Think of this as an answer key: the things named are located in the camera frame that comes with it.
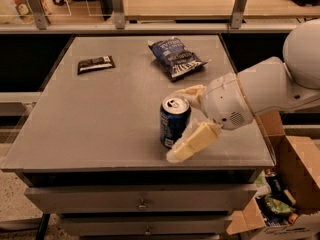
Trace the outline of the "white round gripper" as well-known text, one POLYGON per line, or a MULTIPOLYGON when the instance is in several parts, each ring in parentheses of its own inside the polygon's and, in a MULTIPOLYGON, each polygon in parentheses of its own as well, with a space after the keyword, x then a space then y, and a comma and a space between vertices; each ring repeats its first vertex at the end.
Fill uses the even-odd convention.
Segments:
POLYGON ((250 124, 254 119, 235 73, 214 79, 207 87, 194 85, 174 94, 186 99, 195 109, 201 110, 203 107, 204 114, 218 124, 210 120, 191 122, 167 152, 166 159, 170 163, 183 162, 214 143, 221 127, 234 130, 250 124))

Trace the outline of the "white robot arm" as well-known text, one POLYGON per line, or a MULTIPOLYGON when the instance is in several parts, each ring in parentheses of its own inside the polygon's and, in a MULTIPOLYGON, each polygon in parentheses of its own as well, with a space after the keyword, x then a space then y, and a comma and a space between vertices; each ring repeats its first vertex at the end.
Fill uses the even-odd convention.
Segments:
POLYGON ((228 73, 208 85, 174 94, 200 110, 166 159, 179 163, 213 144, 223 130, 250 124, 270 111, 293 112, 320 102, 320 20, 300 24, 287 36, 282 58, 271 57, 239 73, 228 73))

